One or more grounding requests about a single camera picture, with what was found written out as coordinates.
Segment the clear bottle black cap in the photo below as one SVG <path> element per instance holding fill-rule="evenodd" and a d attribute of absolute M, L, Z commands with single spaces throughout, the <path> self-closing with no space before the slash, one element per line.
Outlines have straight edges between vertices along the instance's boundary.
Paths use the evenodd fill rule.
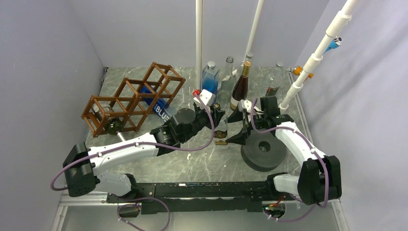
<path fill-rule="evenodd" d="M 214 144 L 219 149 L 228 149 L 229 144 L 226 142 L 228 138 L 228 120 L 227 116 L 223 115 L 218 126 L 215 129 Z"/>

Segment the blue label clear bottle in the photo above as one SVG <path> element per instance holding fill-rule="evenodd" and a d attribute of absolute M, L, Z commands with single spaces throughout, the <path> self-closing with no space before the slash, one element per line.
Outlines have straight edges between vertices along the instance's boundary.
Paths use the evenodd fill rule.
<path fill-rule="evenodd" d="M 148 88 L 146 86 L 143 86 L 141 88 L 141 93 L 150 93 Z M 143 98 L 144 101 L 150 106 L 153 102 L 153 98 Z M 175 111 L 172 108 L 169 108 L 167 105 L 167 102 L 159 98 L 157 102 L 154 104 L 152 111 L 159 117 L 161 117 L 165 122 L 168 121 L 175 113 Z"/>

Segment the dark wine bottle gold cap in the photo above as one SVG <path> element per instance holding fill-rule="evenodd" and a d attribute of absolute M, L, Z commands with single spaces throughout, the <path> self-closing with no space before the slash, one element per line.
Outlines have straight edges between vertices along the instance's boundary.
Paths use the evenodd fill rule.
<path fill-rule="evenodd" d="M 230 98 L 230 108 L 232 110 L 235 110 L 236 107 L 238 106 L 238 102 L 240 100 L 245 100 L 247 97 L 247 92 L 248 92 L 248 75 L 250 72 L 251 68 L 251 63 L 250 61 L 246 61 L 243 64 L 243 69 L 242 73 L 234 86 L 234 89 L 232 91 L 232 95 Z"/>

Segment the tall clear bottle black label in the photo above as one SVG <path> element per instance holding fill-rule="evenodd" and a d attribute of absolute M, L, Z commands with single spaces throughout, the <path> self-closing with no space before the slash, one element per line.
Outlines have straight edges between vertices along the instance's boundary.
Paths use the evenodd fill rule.
<path fill-rule="evenodd" d="M 231 91 L 231 88 L 233 87 L 234 83 L 234 77 L 233 77 L 233 62 L 234 58 L 232 56 L 228 56 L 226 58 L 226 63 L 223 68 L 223 72 L 221 75 L 221 81 L 219 84 L 219 97 L 221 99 L 225 99 L 228 96 L 228 93 Z"/>

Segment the dark bottle silver cap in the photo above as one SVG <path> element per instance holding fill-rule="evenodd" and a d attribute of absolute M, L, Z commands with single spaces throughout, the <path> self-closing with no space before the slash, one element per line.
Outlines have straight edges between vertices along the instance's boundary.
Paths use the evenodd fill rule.
<path fill-rule="evenodd" d="M 102 111 L 100 110 L 100 108 L 96 104 L 94 104 L 92 106 L 92 111 L 95 114 L 97 120 L 101 122 Z M 117 138 L 120 139 L 120 141 L 126 141 L 126 138 L 122 133 L 123 128 L 124 128 L 123 122 L 118 117 L 108 119 L 107 124 L 104 126 L 104 129 L 108 134 L 116 135 Z"/>

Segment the clear bottle red black label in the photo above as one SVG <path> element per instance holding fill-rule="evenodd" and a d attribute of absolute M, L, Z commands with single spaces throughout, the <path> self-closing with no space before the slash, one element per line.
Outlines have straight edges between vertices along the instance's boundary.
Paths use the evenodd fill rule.
<path fill-rule="evenodd" d="M 245 55 L 245 59 L 243 62 L 241 62 L 238 65 L 237 71 L 236 71 L 236 77 L 240 77 L 240 75 L 242 74 L 242 70 L 243 70 L 243 66 L 245 62 L 250 62 L 251 63 L 251 67 L 250 67 L 250 71 L 248 74 L 248 77 L 254 77 L 256 75 L 256 66 L 253 62 L 253 54 L 251 52 L 247 52 Z"/>

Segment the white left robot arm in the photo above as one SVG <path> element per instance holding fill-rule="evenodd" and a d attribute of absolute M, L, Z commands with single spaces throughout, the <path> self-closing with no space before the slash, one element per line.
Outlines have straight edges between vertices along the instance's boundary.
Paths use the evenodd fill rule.
<path fill-rule="evenodd" d="M 196 105 L 194 109 L 180 109 L 163 125 L 127 141 L 90 148 L 83 142 L 74 145 L 63 162 L 69 196 L 79 197 L 96 190 L 112 193 L 126 202 L 134 201 L 139 193 L 134 176 L 113 174 L 111 168 L 181 151 L 181 144 L 205 127 L 216 128 L 224 115 L 225 111 L 215 105 L 208 110 Z"/>

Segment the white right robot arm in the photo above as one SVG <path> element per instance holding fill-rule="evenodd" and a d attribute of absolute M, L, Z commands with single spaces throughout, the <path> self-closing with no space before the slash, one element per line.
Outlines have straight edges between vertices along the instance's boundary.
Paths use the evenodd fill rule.
<path fill-rule="evenodd" d="M 241 131 L 228 138 L 228 143 L 245 145 L 251 136 L 270 134 L 280 140 L 299 163 L 298 176 L 285 172 L 268 176 L 265 193 L 269 199 L 276 200 L 283 193 L 289 193 L 297 195 L 306 205 L 324 206 L 329 200 L 342 196 L 339 159 L 319 150 L 288 114 L 281 114 L 275 96 L 239 101 L 227 121 L 242 122 Z"/>

